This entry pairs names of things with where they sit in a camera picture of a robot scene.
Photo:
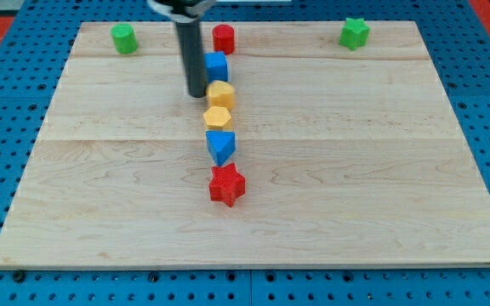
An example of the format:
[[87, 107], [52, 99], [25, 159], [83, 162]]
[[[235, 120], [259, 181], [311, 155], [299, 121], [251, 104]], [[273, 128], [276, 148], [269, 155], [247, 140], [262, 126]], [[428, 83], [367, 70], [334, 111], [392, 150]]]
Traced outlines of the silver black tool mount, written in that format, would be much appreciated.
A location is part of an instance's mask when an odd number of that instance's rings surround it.
[[174, 22], [192, 22], [201, 19], [215, 5], [215, 0], [146, 0], [146, 3], [154, 12]]

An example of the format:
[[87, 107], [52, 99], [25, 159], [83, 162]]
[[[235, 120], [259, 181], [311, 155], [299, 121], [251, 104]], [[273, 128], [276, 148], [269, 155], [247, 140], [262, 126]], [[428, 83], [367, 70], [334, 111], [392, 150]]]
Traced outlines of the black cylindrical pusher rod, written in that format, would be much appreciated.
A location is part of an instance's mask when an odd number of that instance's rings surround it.
[[175, 26], [188, 93], [193, 98], [202, 98], [206, 94], [208, 73], [202, 43], [201, 21], [194, 19], [188, 23], [176, 23]]

